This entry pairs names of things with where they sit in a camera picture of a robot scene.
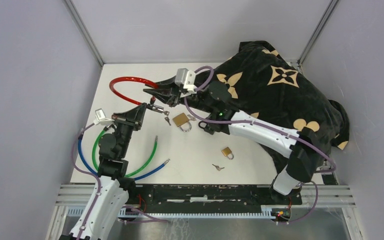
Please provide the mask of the red cable lock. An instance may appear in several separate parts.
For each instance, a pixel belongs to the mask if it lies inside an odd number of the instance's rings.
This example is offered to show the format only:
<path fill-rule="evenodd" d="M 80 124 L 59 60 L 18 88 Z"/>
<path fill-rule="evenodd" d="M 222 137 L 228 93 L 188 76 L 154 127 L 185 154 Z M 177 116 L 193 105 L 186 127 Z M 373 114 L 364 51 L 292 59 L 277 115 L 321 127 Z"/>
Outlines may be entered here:
<path fill-rule="evenodd" d="M 155 97 L 151 98 L 150 103 L 144 103 L 144 102 L 136 101 L 136 100 L 134 100 L 132 98 L 129 98 L 129 97 L 121 94 L 120 92 L 118 92 L 115 89 L 115 84 L 121 83 L 121 82 L 141 83 L 141 84 L 145 84 L 146 86 L 151 87 L 153 89 L 157 89 L 158 86 L 153 81 L 145 79 L 145 78 L 141 78 L 141 77 L 136 77 L 136 76 L 121 76 L 121 77 L 114 78 L 113 80 L 110 81 L 109 89 L 116 96 L 118 96 L 119 98 L 121 98 L 121 99 L 123 99 L 123 100 L 125 100 L 127 102 L 130 102 L 130 103 L 135 104 L 137 106 L 144 105 L 147 109 L 149 109 L 151 111 L 154 111 L 154 112 L 157 112 L 157 113 L 160 113 L 160 114 L 163 114 L 165 116 L 167 116 L 169 114 L 169 112 L 165 111 L 163 107 L 155 105 L 155 100 L 156 100 Z"/>

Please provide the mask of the large brass padlock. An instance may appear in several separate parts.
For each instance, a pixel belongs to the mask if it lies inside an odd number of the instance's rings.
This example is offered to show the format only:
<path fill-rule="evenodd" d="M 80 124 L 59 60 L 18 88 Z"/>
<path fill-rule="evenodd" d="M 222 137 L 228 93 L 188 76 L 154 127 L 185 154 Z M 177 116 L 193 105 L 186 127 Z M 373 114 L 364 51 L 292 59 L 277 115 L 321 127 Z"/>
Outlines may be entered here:
<path fill-rule="evenodd" d="M 181 113 L 172 118 L 174 125 L 179 128 L 182 132 L 187 133 L 192 129 L 190 119 L 185 113 Z"/>

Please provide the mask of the black padlock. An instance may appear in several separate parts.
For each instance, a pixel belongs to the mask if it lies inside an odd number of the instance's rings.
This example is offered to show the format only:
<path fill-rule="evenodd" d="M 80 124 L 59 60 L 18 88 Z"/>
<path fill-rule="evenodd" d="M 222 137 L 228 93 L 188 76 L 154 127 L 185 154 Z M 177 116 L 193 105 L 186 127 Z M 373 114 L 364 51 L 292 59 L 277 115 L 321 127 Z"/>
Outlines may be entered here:
<path fill-rule="evenodd" d="M 221 128 L 222 128 L 220 124 L 209 123 L 209 122 L 205 122 L 205 121 L 200 121 L 198 123 L 198 127 L 210 135 L 214 135 L 215 133 L 219 133 L 221 131 Z"/>

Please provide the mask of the small brass padlock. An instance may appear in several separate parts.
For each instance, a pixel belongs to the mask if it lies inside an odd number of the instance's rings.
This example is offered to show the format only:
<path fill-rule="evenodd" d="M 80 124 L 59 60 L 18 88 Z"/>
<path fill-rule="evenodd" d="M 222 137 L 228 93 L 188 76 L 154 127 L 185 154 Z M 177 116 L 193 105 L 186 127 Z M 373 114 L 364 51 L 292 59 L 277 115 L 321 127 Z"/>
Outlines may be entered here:
<path fill-rule="evenodd" d="M 234 159 L 234 154 L 232 150 L 229 147 L 225 147 L 224 149 L 221 150 L 221 153 L 229 160 Z"/>

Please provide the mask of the small padlock keys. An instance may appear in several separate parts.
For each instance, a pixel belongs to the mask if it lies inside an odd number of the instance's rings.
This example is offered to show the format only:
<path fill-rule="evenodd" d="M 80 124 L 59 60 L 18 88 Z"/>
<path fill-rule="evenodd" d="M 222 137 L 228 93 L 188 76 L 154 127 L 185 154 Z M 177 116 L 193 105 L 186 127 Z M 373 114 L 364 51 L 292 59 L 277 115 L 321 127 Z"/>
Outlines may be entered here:
<path fill-rule="evenodd" d="M 219 172 L 225 168 L 225 167 L 220 167 L 219 165 L 215 165 L 215 164 L 212 164 L 212 166 L 215 167 L 215 169 Z"/>

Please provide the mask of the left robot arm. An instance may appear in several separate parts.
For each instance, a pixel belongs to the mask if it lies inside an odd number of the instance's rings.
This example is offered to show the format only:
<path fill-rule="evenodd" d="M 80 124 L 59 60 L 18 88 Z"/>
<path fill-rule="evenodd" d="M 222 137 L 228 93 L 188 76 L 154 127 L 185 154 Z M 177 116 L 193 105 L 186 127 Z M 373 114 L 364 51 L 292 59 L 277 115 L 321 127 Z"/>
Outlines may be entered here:
<path fill-rule="evenodd" d="M 133 132 L 142 127 L 146 110 L 147 104 L 142 103 L 112 114 L 115 130 L 99 140 L 93 192 L 79 220 L 67 235 L 60 236 L 61 240 L 106 240 L 122 207 L 136 200 L 138 191 L 135 180 L 126 176 L 129 163 L 125 156 Z"/>

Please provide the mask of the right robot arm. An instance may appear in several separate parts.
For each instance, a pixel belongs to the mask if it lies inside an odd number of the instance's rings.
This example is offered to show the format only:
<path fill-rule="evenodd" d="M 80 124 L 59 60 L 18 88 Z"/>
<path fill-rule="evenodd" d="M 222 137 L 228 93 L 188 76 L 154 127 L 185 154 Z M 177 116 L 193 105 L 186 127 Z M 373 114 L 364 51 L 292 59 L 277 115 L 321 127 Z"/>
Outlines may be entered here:
<path fill-rule="evenodd" d="M 200 120 L 206 123 L 209 132 L 252 140 L 286 158 L 286 165 L 276 175 L 268 191 L 273 203 L 286 201 L 293 189 L 309 183 L 322 162 L 329 160 L 313 130 L 278 126 L 238 109 L 230 104 L 229 83 L 205 80 L 200 86 L 195 84 L 196 80 L 175 76 L 148 83 L 144 92 L 170 107 L 183 104 L 193 116 L 192 109 L 208 113 L 206 118 L 201 117 Z"/>

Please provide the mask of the large padlock keys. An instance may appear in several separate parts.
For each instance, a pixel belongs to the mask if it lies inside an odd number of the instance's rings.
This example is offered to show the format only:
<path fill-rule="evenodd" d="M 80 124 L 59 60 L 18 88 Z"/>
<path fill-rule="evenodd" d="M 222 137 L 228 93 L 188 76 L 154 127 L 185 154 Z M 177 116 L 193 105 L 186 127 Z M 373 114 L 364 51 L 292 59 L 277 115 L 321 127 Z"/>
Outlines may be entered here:
<path fill-rule="evenodd" d="M 189 121 L 196 121 L 197 120 L 193 115 L 190 115 L 190 114 L 188 114 L 187 117 L 188 117 Z"/>

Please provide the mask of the black floral blanket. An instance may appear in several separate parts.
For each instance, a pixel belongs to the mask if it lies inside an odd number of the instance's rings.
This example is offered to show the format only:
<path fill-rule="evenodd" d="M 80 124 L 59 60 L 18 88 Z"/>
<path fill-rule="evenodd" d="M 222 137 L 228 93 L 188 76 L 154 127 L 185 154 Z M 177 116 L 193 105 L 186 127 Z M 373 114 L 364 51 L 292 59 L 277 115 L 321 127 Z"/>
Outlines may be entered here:
<path fill-rule="evenodd" d="M 214 69 L 212 81 L 230 96 L 228 104 L 273 125 L 314 131 L 330 154 L 350 139 L 345 108 L 328 99 L 267 41 L 242 41 L 238 52 Z"/>

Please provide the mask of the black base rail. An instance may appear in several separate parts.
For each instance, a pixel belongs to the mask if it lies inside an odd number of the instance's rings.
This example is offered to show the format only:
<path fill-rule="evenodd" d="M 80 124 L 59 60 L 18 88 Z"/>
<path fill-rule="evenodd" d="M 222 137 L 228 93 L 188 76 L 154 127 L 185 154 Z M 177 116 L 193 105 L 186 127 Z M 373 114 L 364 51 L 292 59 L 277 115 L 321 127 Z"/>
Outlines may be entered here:
<path fill-rule="evenodd" d="M 137 184 L 127 205 L 148 214 L 257 214 L 262 206 L 301 205 L 301 194 L 281 195 L 268 185 Z"/>

